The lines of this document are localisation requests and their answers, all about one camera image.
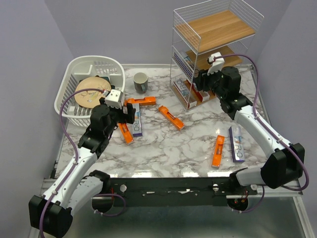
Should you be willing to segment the purple silver toothpaste box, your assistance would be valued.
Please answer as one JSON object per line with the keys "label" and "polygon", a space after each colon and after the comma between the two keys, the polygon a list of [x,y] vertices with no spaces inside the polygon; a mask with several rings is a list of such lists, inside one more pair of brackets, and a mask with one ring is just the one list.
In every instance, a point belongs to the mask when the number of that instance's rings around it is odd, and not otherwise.
{"label": "purple silver toothpaste box", "polygon": [[231,126],[229,128],[229,138],[231,145],[232,160],[234,163],[245,162],[244,147],[242,143],[242,133],[240,126]]}
{"label": "purple silver toothpaste box", "polygon": [[188,77],[188,79],[192,79],[192,77],[196,73],[195,65],[192,64],[191,61],[186,60],[183,58],[179,53],[173,52],[173,59],[176,64],[181,68],[183,73]]}
{"label": "purple silver toothpaste box", "polygon": [[140,112],[140,105],[133,104],[133,108],[136,109],[135,111],[135,119],[132,125],[132,134],[134,137],[142,136],[142,125],[141,125],[141,112]]}

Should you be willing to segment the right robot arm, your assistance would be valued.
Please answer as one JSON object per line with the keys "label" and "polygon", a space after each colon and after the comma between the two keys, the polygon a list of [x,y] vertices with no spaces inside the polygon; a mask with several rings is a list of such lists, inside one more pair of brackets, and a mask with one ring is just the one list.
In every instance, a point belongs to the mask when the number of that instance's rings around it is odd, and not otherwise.
{"label": "right robot arm", "polygon": [[303,175],[305,150],[278,133],[254,109],[254,104],[240,92],[241,75],[237,68],[226,66],[217,72],[199,70],[193,82],[200,91],[212,91],[222,110],[242,126],[259,144],[267,160],[262,167],[246,168],[230,174],[228,189],[239,194],[246,186],[285,187]]}

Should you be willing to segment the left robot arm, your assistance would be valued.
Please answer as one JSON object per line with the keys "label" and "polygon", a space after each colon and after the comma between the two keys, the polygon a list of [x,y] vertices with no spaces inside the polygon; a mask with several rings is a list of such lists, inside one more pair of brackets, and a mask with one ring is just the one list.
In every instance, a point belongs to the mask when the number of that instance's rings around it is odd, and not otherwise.
{"label": "left robot arm", "polygon": [[93,108],[90,124],[74,144],[74,155],[58,179],[41,196],[34,195],[29,201],[31,226],[40,231],[40,236],[49,234],[63,237],[69,230],[73,216],[92,197],[116,197],[110,191],[110,176],[94,171],[82,181],[87,170],[97,161],[109,144],[112,133],[119,123],[133,124],[135,109],[124,107],[124,93],[120,90],[100,91],[104,97]]}

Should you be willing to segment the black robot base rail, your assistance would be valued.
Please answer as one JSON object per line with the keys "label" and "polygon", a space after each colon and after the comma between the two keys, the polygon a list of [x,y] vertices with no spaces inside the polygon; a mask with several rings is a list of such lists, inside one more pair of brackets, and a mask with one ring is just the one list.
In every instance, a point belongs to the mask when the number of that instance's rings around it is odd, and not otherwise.
{"label": "black robot base rail", "polygon": [[226,177],[193,178],[111,178],[94,170],[85,179],[96,177],[101,190],[93,198],[93,206],[173,207],[227,206],[234,199],[256,195],[250,186],[232,185]]}

